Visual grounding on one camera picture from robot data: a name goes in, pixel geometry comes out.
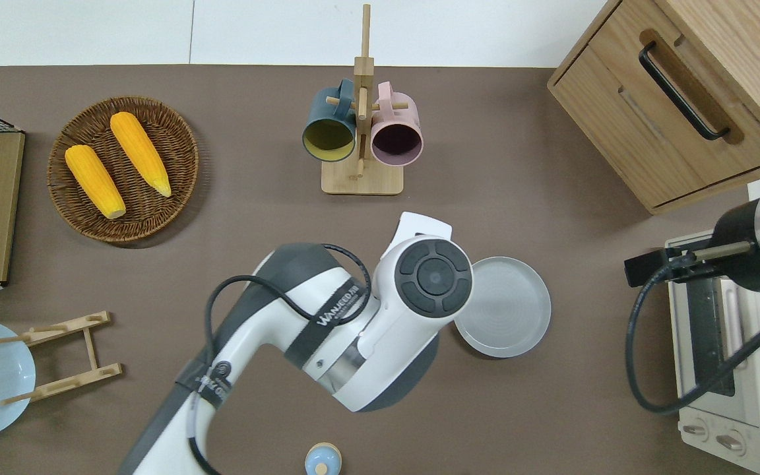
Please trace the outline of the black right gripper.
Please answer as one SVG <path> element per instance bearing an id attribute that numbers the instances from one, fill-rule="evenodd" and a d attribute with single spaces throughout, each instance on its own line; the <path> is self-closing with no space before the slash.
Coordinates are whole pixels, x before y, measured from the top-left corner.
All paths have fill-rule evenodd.
<path id="1" fill-rule="evenodd" d="M 756 236 L 759 201 L 724 213 L 710 238 L 671 247 L 657 247 L 624 262 L 631 288 L 645 285 L 661 272 L 664 282 L 686 283 L 726 276 L 736 285 L 760 292 L 760 241 Z"/>

